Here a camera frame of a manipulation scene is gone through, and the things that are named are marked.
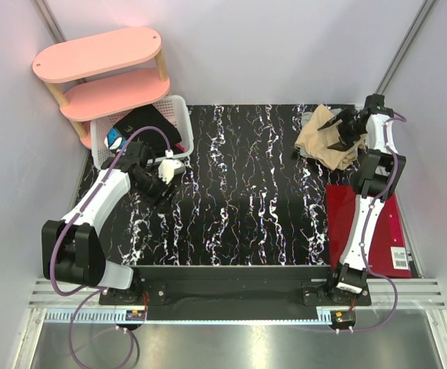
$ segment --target black cloth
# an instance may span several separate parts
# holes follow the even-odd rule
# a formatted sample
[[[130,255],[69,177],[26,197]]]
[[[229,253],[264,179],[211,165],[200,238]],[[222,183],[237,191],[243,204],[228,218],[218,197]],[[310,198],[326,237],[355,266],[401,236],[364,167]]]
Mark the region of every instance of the black cloth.
[[[160,113],[153,105],[145,105],[133,109],[123,119],[115,123],[114,128],[127,140],[136,130],[149,125],[159,128],[165,133],[174,154],[181,154],[183,152],[180,148],[175,146],[182,141],[182,137],[178,133],[177,128],[165,119],[162,113]],[[144,131],[140,133],[134,141],[143,141],[150,145],[157,157],[165,156],[167,145],[163,137],[157,131]]]

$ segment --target white label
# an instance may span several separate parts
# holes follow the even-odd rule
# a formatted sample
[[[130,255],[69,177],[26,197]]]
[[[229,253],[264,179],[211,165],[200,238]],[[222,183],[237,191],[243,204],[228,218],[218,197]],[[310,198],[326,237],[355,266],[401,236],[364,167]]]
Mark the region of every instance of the white label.
[[[350,286],[349,284],[339,282],[338,285],[336,285],[337,288],[340,290],[345,290],[348,292],[352,292],[353,294],[359,294],[362,292],[361,288]]]
[[[394,269],[409,270],[408,258],[405,248],[391,248],[392,266]]]

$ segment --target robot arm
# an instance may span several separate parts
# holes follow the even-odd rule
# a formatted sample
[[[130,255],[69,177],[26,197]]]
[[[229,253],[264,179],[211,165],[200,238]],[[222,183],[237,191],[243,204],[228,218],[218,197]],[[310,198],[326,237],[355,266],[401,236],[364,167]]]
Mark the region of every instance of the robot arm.
[[[365,288],[367,273],[362,248],[368,260],[380,212],[385,201],[394,194],[406,162],[405,157],[398,155],[393,144],[392,123],[389,119],[394,117],[394,112],[384,107],[383,96],[368,96],[361,112],[356,115],[343,113],[342,116],[350,119],[339,123],[340,142],[330,148],[345,151],[351,147],[355,138],[367,133],[369,150],[352,177],[352,187],[356,193],[355,217],[348,243],[328,285],[329,298],[334,302],[355,298]],[[398,163],[395,172],[393,155],[396,155]]]
[[[44,276],[50,279],[53,249],[67,223],[72,223],[64,241],[59,245],[55,261],[58,281],[89,287],[102,286],[126,290],[131,287],[133,269],[105,260],[98,239],[105,220],[117,202],[132,188],[141,192],[152,207],[158,206],[175,190],[172,179],[182,173],[184,165],[178,160],[165,159],[157,174],[146,165],[153,158],[151,149],[142,142],[131,143],[113,169],[107,160],[97,181],[83,199],[60,221],[47,221],[42,228],[42,263]]]

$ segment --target gray wall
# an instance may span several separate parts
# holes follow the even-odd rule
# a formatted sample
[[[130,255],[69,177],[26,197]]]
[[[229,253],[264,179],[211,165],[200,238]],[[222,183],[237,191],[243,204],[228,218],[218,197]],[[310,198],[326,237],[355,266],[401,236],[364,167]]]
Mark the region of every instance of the gray wall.
[[[85,154],[32,73],[51,44],[30,1],[0,0],[0,369],[42,274],[40,229],[68,210]]]
[[[407,157],[398,194],[425,274],[447,299],[447,0],[435,7],[386,101],[409,120],[394,127]]]
[[[67,39],[160,32],[189,104],[363,103],[422,0],[48,0]]]

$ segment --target metal floor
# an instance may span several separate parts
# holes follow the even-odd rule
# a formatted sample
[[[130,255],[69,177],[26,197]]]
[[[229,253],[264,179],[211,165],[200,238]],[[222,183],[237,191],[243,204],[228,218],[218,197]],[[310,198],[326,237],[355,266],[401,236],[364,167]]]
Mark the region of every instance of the metal floor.
[[[357,315],[357,327],[382,319],[374,311]],[[74,346],[82,346],[107,327],[76,324]],[[311,329],[328,333],[307,331]],[[78,367],[68,355],[67,334],[67,324],[44,324],[32,367]],[[135,362],[135,349],[126,368],[442,368],[425,312],[417,310],[396,311],[382,329],[361,334],[337,336],[327,327],[312,326],[145,325],[135,336],[139,358]],[[78,356],[89,367],[110,369],[124,360],[128,348],[127,337],[110,331]]]

